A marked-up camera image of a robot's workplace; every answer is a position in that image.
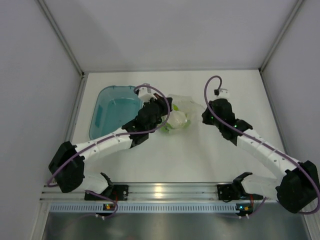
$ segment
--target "robotic arm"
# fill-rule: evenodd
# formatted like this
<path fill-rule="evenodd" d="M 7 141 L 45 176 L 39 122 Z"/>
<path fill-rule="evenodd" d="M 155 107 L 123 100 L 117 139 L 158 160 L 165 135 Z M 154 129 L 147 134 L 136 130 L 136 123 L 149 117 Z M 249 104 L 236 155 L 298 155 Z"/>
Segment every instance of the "robotic arm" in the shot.
<path fill-rule="evenodd" d="M 168 114 L 168 105 L 171 110 L 172 98 L 152 94 L 147 87 L 141 87 L 138 97 L 144 102 L 135 119 L 126 123 L 116 131 L 100 138 L 72 144 L 66 141 L 61 144 L 51 163 L 49 170 L 52 178 L 63 193 L 74 190 L 92 191 L 108 197 L 114 185 L 104 173 L 90 171 L 96 160 L 120 150 L 133 148 L 149 138 L 162 117 Z"/>
<path fill-rule="evenodd" d="M 228 90 L 216 90 L 215 95 L 216 99 L 209 101 L 213 112 L 225 123 L 240 130 L 243 134 L 223 124 L 213 116 L 208 108 L 202 114 L 202 122 L 206 125 L 216 126 L 226 140 L 246 150 L 275 176 L 275 178 L 268 178 L 245 172 L 234 179 L 230 187 L 219 191 L 221 200 L 230 201 L 246 197 L 249 194 L 257 194 L 278 201 L 291 213 L 297 213 L 313 201 L 317 197 L 315 188 L 300 169 L 286 159 L 287 155 L 266 142 L 249 123 L 235 118 L 232 106 L 228 102 Z M 316 166 L 310 161 L 302 163 L 292 157 L 291 159 L 308 173 L 317 188 L 320 189 Z"/>

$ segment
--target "gray wall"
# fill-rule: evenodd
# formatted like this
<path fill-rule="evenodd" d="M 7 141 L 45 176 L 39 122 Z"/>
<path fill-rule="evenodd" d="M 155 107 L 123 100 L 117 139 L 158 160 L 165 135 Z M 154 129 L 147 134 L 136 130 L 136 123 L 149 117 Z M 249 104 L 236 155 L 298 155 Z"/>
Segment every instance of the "gray wall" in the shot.
<path fill-rule="evenodd" d="M 288 152 L 320 170 L 320 1 L 308 0 L 264 71 Z"/>
<path fill-rule="evenodd" d="M 46 0 L 85 71 L 257 69 L 296 0 Z"/>
<path fill-rule="evenodd" d="M 0 239 L 32 230 L 80 78 L 34 0 L 0 7 Z"/>

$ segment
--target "teal bin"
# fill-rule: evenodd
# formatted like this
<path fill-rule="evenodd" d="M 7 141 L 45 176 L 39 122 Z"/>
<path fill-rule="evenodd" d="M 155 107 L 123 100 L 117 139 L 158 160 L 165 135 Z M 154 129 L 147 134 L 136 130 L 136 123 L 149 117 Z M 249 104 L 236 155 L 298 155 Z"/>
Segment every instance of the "teal bin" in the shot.
<path fill-rule="evenodd" d="M 134 86 L 108 86 L 98 95 L 89 129 L 91 140 L 112 133 L 134 119 L 143 102 Z"/>

